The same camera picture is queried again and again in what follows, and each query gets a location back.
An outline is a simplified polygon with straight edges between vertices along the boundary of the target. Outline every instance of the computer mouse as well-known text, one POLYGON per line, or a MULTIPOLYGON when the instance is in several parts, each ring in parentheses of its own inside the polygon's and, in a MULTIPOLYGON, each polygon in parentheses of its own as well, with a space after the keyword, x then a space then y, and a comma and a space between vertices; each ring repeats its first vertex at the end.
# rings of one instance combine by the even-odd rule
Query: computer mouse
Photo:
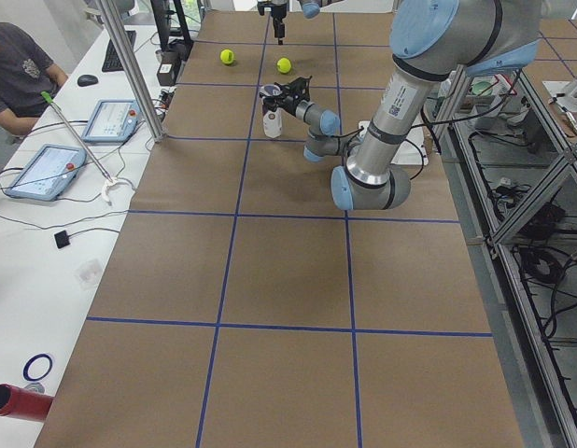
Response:
POLYGON ((98 77, 94 75, 81 75, 77 78, 77 85, 79 87, 92 86, 98 83, 98 77))

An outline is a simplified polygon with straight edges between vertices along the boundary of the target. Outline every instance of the green tip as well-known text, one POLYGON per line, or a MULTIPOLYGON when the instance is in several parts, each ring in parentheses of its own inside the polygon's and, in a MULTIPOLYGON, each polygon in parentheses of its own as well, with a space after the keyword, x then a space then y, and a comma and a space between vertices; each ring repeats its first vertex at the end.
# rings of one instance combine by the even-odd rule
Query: green tip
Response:
POLYGON ((46 91, 42 91, 42 97, 44 98, 44 100, 46 100, 46 103, 48 103, 49 105, 52 104, 52 97, 49 96, 49 93, 47 93, 46 91))

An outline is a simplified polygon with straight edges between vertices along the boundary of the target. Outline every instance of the blue and white device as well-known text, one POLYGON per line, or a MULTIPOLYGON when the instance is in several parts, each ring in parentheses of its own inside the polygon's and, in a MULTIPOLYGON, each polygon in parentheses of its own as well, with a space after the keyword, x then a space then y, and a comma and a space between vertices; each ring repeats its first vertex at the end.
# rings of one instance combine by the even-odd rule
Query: blue and white device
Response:
POLYGON ((135 100, 100 100, 81 135, 95 145, 119 145, 135 131, 140 110, 135 100))
POLYGON ((77 176, 85 157, 82 147, 44 145, 5 189, 5 194, 18 199, 54 201, 77 176))

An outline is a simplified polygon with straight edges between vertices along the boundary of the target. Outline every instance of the red cylinder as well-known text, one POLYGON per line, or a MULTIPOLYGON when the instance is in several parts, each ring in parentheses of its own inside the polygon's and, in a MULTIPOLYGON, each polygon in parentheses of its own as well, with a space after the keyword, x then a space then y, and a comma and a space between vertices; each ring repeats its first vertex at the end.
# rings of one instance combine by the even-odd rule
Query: red cylinder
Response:
POLYGON ((43 422, 51 404, 52 397, 48 395, 15 385, 0 385, 0 415, 43 422))

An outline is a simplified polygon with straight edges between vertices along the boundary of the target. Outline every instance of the white can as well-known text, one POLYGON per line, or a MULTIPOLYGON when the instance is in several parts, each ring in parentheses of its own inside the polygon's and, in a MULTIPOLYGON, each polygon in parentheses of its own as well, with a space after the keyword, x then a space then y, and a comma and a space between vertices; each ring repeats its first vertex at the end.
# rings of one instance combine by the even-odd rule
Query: white can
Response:
POLYGON ((272 111, 263 103, 263 96, 274 96, 281 93, 278 86, 266 84, 260 87, 261 113, 263 114, 263 133, 270 138, 279 137, 282 134, 282 109, 278 107, 272 111))

